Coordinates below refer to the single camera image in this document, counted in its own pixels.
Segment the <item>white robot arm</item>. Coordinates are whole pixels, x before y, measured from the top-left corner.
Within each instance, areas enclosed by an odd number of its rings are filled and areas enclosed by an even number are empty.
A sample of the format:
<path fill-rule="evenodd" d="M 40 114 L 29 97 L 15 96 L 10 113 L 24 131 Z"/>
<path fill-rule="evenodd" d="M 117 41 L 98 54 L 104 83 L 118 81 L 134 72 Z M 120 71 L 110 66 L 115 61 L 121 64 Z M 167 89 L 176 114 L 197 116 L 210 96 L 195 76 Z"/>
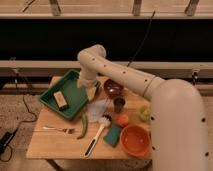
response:
<path fill-rule="evenodd" d="M 101 45 L 81 50 L 77 59 L 82 85 L 102 74 L 150 101 L 153 171 L 210 171 L 206 111 L 195 86 L 108 61 Z"/>

